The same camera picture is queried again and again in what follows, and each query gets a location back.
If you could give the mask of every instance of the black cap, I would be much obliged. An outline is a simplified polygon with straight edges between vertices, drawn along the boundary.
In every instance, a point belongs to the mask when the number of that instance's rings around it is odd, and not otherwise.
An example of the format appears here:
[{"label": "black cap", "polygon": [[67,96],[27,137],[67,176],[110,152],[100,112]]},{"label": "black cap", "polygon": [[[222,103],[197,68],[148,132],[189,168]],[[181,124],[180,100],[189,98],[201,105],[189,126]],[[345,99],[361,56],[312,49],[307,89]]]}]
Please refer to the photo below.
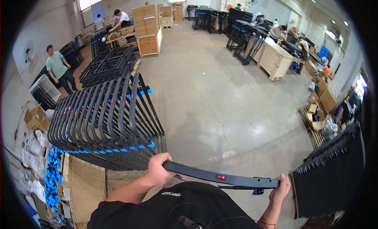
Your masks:
[{"label": "black cap", "polygon": [[113,15],[113,16],[115,16],[115,15],[118,14],[118,13],[120,13],[120,10],[119,10],[119,9],[116,9],[116,10],[114,11],[114,15]]}]

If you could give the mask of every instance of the man in green t-shirt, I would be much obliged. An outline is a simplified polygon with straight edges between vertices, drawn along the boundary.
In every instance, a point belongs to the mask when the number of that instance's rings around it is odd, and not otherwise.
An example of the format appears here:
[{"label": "man in green t-shirt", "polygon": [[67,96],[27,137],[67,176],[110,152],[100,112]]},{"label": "man in green t-shirt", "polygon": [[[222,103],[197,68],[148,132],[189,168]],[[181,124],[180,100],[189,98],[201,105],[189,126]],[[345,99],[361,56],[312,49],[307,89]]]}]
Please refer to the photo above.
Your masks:
[{"label": "man in green t-shirt", "polygon": [[48,58],[46,61],[46,69],[48,70],[51,78],[55,83],[60,83],[67,93],[73,94],[72,90],[69,88],[68,82],[71,84],[74,91],[78,91],[75,84],[75,78],[68,69],[71,68],[71,65],[67,63],[63,55],[58,51],[54,52],[52,45],[47,46]]}]

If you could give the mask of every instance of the hand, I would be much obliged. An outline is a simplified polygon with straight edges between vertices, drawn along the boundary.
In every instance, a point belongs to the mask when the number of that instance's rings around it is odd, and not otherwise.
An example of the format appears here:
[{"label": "hand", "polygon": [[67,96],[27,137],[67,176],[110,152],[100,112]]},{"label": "hand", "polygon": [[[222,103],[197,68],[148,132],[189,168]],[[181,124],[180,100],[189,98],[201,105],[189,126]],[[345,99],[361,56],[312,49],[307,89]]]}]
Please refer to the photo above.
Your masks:
[{"label": "hand", "polygon": [[160,153],[150,158],[145,177],[151,185],[163,185],[176,175],[176,173],[163,168],[163,162],[167,160],[172,161],[169,153]]},{"label": "hand", "polygon": [[275,179],[280,180],[280,186],[272,190],[269,195],[269,200],[274,204],[281,204],[282,200],[285,198],[290,189],[290,180],[289,177],[281,174]]}]

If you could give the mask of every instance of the orange object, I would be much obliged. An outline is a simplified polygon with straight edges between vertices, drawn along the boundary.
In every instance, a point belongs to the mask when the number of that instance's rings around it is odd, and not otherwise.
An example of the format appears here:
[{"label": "orange object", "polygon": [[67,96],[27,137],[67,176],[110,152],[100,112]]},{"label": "orange object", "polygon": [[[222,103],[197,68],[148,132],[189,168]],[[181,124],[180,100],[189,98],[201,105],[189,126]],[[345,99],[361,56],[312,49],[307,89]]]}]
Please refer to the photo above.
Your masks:
[{"label": "orange object", "polygon": [[328,68],[328,66],[323,67],[323,70],[326,74],[330,72],[330,69]]}]

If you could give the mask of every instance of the black t-shirt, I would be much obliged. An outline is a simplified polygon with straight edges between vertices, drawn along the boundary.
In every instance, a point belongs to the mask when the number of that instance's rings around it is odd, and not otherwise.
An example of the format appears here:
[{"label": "black t-shirt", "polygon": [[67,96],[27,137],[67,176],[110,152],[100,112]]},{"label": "black t-shirt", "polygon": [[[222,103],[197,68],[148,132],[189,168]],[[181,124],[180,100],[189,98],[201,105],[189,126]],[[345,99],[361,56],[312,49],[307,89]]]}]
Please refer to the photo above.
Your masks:
[{"label": "black t-shirt", "polygon": [[139,204],[103,201],[92,213],[87,228],[188,229],[177,221],[181,216],[199,222],[204,229],[260,228],[221,189],[192,181],[162,189]]}]

